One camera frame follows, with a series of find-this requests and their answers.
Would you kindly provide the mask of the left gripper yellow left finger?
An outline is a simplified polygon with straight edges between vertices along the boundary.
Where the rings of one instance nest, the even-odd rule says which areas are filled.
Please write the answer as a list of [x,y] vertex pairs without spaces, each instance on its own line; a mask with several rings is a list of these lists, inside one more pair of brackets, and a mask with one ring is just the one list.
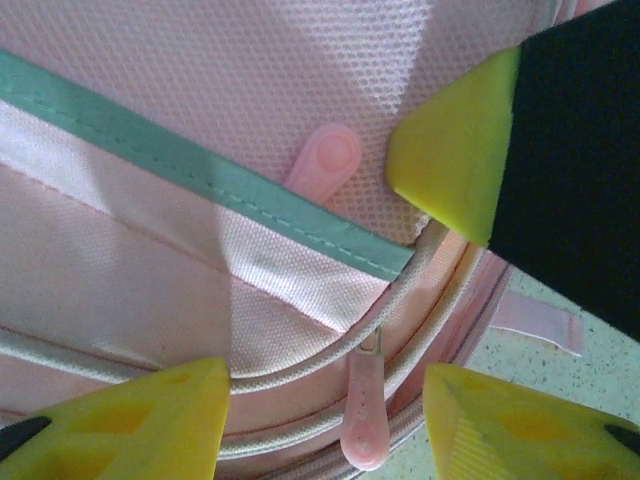
[[212,357],[58,403],[1,430],[4,479],[211,479],[230,405]]

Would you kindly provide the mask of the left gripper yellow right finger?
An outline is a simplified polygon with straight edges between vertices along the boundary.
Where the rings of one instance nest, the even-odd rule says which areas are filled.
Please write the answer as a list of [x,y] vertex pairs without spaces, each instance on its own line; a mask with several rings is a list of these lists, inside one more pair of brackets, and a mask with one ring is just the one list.
[[455,364],[423,386],[440,479],[636,479],[639,428],[614,415]]

